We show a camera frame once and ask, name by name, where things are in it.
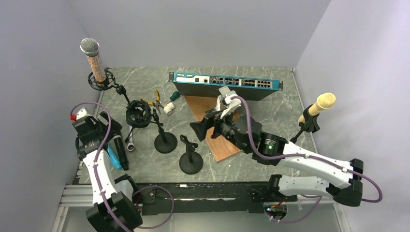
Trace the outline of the tripod shock mount stand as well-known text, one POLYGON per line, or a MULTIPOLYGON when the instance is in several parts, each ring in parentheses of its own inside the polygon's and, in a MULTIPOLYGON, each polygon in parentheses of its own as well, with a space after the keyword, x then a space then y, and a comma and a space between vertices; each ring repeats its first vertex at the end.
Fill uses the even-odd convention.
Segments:
POLYGON ((127 96, 127 91, 123 85, 119 85, 116 82, 116 78, 114 74, 110 71, 110 68, 104 68, 104 74, 106 79, 104 81, 98 81, 93 72, 88 75, 88 84, 91 86, 92 89, 97 91, 106 91, 111 88, 116 90, 118 95, 124 96, 126 99, 127 104, 130 104, 131 101, 127 96))

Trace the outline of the black handheld microphone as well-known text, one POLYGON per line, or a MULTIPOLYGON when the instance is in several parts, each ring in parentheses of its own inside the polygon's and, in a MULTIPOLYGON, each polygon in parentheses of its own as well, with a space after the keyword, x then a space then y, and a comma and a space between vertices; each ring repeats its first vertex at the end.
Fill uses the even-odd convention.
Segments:
POLYGON ((128 162, 128 158, 125 152, 125 147, 124 147, 121 135, 119 134, 114 135, 113 141, 116 146, 118 159, 122 166, 122 169, 125 171, 129 170, 129 162, 128 162))

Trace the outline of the blue foam microphone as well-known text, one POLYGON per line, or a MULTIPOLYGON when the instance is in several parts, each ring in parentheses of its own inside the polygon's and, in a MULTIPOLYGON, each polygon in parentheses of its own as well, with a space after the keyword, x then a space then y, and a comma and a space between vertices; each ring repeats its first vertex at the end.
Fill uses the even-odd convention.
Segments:
POLYGON ((115 151, 113 150, 113 148, 109 144, 107 144, 107 153, 108 153, 108 156, 109 156, 110 161, 111 161, 112 165, 114 166, 114 168, 116 170, 121 170, 122 165, 121 165, 115 151))

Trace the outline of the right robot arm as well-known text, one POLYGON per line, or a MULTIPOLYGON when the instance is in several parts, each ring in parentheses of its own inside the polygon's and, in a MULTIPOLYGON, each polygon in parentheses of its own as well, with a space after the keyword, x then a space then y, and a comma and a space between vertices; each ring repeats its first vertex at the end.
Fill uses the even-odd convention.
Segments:
POLYGON ((241 116, 232 121, 230 116, 220 118, 220 115, 220 112, 210 110, 201 121, 190 123, 198 140, 204 140, 207 131, 213 129, 211 138, 222 136, 242 152, 252 154, 252 159, 260 164, 289 167, 311 174, 303 177, 271 175, 267 187, 262 188, 266 199, 277 201, 296 195, 318 195, 345 206, 360 205, 363 184, 355 172, 363 172, 361 160, 326 158, 283 137, 264 132, 261 123, 252 117, 241 116))

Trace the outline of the clip desk mic stand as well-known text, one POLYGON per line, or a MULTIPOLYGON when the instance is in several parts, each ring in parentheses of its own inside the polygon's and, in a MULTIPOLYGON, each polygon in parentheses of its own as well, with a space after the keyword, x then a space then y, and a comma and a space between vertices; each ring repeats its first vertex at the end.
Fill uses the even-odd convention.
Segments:
POLYGON ((180 135, 181 142, 186 146, 185 153, 180 157, 179 167, 186 174, 196 174, 201 171, 204 161, 195 150, 197 143, 190 142, 186 135, 180 135))

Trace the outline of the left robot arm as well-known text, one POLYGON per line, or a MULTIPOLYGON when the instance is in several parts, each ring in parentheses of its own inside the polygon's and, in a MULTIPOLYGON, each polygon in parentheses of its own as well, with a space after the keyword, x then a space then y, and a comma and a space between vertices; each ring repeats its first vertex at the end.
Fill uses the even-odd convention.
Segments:
POLYGON ((81 108, 71 116, 77 132, 75 147, 78 158, 85 164, 92 186, 92 207, 86 218, 98 232, 132 232, 142 224, 142 217, 134 205, 139 189, 127 174, 114 179, 107 152, 112 131, 81 108))

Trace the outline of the silver mesh glitter microphone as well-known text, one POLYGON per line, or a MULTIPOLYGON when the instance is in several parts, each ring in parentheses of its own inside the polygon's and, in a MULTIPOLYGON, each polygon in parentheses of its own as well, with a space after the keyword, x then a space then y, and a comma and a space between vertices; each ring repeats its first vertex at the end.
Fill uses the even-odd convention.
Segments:
POLYGON ((100 45, 93 38, 84 38, 80 44, 80 49, 87 56, 96 81, 102 84, 106 80, 106 74, 99 55, 99 48, 100 45))

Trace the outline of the shock mount desk stand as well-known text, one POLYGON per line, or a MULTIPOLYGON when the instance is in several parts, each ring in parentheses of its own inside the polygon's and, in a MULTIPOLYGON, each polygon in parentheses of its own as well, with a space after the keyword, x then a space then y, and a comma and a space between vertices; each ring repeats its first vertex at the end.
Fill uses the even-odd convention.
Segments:
POLYGON ((177 146, 176 137, 174 134, 164 130, 156 109, 152 110, 146 102, 134 100, 127 105, 126 123, 132 126, 133 129, 146 128, 150 123, 155 123, 159 133, 154 140, 155 149, 162 154, 175 150, 177 146))

